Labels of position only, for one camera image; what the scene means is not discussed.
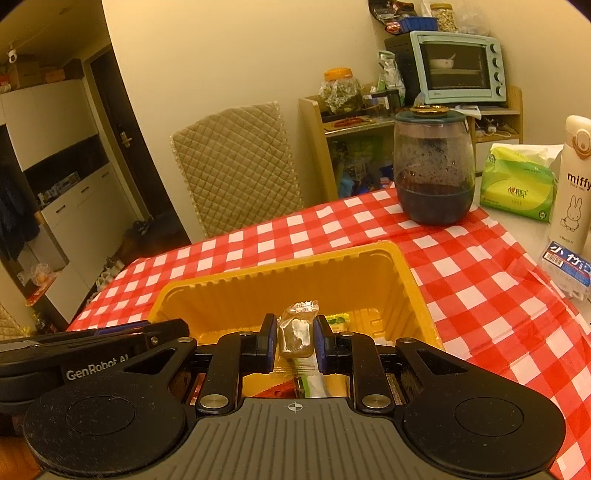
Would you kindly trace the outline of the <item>yellow green candy packet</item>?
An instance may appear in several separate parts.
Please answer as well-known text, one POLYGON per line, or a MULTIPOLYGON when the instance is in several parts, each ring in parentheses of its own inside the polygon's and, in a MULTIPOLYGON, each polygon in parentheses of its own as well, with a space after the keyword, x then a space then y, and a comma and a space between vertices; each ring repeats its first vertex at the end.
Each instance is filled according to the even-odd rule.
POLYGON ((325 316, 325 320, 335 334, 349 332, 349 330, 351 330, 351 318, 349 317, 349 313, 327 315, 325 316))

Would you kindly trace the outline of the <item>clear grey snack packet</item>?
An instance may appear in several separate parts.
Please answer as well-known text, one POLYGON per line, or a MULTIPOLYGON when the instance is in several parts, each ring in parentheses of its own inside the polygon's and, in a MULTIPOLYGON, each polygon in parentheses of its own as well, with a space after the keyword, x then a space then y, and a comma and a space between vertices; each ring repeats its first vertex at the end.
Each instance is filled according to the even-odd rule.
POLYGON ((328 398, 329 390, 325 377, 318 370, 315 355, 294 359, 295 378, 301 398, 328 398))

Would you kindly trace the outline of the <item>clear tan candy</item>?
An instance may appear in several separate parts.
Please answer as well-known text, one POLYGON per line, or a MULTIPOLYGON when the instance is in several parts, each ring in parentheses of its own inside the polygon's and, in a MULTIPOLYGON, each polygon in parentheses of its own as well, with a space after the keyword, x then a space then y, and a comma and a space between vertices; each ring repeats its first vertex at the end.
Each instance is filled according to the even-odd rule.
POLYGON ((308 358, 314 353, 314 320, 318 316, 317 300, 294 303, 277 321, 280 356, 287 359, 308 358))

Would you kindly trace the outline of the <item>red snack packet pile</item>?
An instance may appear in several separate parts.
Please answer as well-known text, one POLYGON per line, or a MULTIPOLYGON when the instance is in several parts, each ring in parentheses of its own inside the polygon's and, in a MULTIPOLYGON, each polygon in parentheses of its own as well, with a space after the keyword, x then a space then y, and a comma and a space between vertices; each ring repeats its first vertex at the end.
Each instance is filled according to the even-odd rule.
POLYGON ((296 398, 297 386, 293 377, 283 373, 253 373, 242 377, 238 397, 296 398))

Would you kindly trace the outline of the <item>orange plastic tray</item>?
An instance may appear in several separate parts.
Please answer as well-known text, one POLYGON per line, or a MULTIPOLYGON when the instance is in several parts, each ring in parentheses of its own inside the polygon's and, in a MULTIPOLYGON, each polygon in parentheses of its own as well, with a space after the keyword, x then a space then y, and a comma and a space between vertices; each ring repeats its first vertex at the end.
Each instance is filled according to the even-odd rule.
POLYGON ((349 313, 351 330, 379 345, 414 337, 443 342, 401 250, 390 241, 304 259, 168 283, 151 307, 152 323, 183 320, 200 345, 257 331, 266 314, 317 300, 322 315, 349 313))

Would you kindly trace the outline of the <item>beige quilted side chair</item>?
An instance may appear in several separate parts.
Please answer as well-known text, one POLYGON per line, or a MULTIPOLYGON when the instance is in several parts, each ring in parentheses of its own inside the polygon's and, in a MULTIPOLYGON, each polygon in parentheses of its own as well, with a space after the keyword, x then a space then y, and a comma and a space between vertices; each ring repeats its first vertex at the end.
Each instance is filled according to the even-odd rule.
POLYGON ((3 306, 0 306, 0 340, 14 340, 27 336, 26 330, 18 324, 3 306))

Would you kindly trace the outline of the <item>red white checkered tablecloth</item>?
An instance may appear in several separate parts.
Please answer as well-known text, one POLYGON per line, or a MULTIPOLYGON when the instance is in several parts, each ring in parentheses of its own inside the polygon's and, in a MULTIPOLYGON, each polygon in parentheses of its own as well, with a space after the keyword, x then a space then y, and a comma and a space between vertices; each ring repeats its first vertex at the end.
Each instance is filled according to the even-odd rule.
POLYGON ((423 227, 382 189, 134 261, 72 330, 144 319, 160 290, 188 279, 390 240, 402 250, 445 349, 554 401, 566 439, 553 472, 590 475, 590 328, 514 237, 481 208, 423 227))

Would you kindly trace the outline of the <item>white cabinet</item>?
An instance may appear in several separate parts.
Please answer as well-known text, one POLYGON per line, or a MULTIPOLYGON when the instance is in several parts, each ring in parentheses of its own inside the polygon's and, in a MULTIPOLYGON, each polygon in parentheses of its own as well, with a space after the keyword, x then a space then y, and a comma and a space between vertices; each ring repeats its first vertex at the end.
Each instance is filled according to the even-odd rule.
POLYGON ((81 81, 3 94, 1 125, 42 230, 57 250, 57 278, 46 296, 71 322, 137 217, 107 158, 81 81))

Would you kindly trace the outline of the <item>dark door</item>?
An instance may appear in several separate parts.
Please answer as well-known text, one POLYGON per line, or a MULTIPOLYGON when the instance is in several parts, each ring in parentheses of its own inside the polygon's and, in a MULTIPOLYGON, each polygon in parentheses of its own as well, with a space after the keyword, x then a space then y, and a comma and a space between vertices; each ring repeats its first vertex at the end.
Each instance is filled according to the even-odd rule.
POLYGON ((125 182, 147 223, 142 254, 154 256, 190 245, 138 126, 113 49, 97 53, 88 67, 117 144, 114 151, 122 158, 125 182))

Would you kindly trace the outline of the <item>wooden shelf unit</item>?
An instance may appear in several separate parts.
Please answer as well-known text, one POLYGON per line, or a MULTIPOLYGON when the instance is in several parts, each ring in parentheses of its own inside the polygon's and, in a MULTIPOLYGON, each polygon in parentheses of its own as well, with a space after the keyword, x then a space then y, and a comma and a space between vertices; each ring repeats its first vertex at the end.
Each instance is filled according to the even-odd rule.
MULTIPOLYGON (((377 188, 392 179, 394 117, 370 108, 351 118, 332 118, 322 99, 298 100, 301 118, 308 130, 318 181, 325 200, 334 201, 377 188)), ((481 105, 479 119, 467 119, 473 142, 476 172, 481 174, 494 143, 523 141, 523 94, 508 88, 507 101, 481 105)))

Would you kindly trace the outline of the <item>dark glass jar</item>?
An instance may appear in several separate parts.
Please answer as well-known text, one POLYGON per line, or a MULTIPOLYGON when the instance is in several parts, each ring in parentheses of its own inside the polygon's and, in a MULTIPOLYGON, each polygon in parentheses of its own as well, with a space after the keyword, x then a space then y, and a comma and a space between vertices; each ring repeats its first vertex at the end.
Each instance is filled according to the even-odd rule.
POLYGON ((445 106, 399 112, 394 125, 394 186, 404 212, 424 225, 452 225, 470 210, 475 156, 467 118, 445 106))

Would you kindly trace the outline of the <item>blue white tissue packet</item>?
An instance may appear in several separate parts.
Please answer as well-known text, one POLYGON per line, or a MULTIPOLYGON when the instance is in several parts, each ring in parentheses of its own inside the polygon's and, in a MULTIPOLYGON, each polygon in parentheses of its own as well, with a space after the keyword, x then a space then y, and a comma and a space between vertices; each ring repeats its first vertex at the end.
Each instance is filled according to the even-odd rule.
POLYGON ((569 298, 590 296, 590 263, 561 244, 550 241, 540 256, 540 266, 569 298))

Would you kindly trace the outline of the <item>green tissue pack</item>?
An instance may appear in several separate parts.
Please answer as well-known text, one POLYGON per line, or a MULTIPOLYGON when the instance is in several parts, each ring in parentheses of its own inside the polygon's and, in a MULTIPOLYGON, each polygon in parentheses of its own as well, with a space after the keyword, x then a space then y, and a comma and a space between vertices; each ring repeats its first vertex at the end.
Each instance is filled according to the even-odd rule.
POLYGON ((562 149, 494 143, 484 164, 480 204, 548 223, 556 190, 552 164, 562 149))

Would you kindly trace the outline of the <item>orange lid snack jar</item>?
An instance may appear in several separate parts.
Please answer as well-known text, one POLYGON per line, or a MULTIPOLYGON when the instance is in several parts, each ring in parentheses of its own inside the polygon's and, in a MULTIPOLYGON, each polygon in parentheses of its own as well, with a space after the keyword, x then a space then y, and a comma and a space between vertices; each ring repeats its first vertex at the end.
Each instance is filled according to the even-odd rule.
POLYGON ((332 115, 359 112, 363 107, 361 85, 347 67, 332 68, 324 73, 318 97, 332 115))

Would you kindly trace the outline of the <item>white miffy thermos bottle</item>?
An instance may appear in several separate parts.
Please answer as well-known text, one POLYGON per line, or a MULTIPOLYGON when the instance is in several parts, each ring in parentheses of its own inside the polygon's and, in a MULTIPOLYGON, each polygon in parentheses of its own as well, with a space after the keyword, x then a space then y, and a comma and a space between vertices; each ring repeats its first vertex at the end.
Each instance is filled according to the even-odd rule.
POLYGON ((580 254, 590 228, 590 119, 570 115, 565 133, 549 239, 580 254))

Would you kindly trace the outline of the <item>green white pouch on shelf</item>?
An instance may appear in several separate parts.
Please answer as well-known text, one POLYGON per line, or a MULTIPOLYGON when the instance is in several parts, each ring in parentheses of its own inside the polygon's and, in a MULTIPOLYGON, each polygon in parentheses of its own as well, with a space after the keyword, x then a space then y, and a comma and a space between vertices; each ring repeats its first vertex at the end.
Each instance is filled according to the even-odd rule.
POLYGON ((382 69, 378 80, 378 90, 397 90, 400 102, 404 104, 406 86, 396 61, 396 55, 393 52, 381 50, 378 52, 378 63, 382 69))

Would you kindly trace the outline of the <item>light blue toaster oven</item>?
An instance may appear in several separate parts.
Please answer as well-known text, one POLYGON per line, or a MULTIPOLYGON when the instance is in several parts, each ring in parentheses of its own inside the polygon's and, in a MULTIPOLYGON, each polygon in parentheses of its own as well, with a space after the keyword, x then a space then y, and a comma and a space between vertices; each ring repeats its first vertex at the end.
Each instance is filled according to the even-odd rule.
POLYGON ((405 104, 502 103, 507 82, 501 43, 488 36, 412 31, 385 40, 405 88, 405 104))

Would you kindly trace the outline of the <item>white bowl in oven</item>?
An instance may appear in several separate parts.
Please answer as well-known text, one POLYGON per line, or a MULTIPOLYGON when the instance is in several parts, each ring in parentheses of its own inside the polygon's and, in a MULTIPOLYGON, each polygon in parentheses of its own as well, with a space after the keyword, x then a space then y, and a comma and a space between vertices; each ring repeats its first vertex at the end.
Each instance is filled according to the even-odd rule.
POLYGON ((429 65, 432 70, 451 70, 455 65, 455 57, 453 54, 450 58, 432 58, 429 60, 429 65))

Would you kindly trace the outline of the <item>blue small box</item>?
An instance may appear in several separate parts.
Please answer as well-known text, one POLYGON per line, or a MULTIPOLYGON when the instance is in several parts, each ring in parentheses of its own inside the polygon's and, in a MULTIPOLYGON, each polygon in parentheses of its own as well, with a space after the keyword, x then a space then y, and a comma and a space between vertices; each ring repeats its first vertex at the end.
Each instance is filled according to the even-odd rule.
POLYGON ((401 19, 400 26, 403 33, 437 31, 438 21, 433 17, 409 16, 401 19))

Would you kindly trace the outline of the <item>dark snack bag on oven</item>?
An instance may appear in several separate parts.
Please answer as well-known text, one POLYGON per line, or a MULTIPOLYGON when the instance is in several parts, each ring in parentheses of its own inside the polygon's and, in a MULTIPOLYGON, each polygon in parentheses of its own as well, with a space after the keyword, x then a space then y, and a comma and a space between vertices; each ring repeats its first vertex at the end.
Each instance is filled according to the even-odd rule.
POLYGON ((370 14, 381 23, 385 30, 398 35, 402 32, 401 22, 410 17, 417 17, 415 5, 412 2, 396 0, 370 0, 370 14))

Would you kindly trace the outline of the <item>glass jar of nuts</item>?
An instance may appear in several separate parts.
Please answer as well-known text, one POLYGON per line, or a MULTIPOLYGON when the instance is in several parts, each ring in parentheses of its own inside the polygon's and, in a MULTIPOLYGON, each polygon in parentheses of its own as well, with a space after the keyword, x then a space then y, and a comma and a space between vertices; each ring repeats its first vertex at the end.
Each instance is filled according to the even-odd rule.
POLYGON ((437 21, 439 31, 448 33, 457 33, 459 31, 456 24, 454 8, 450 3, 431 3, 430 10, 432 16, 437 21))

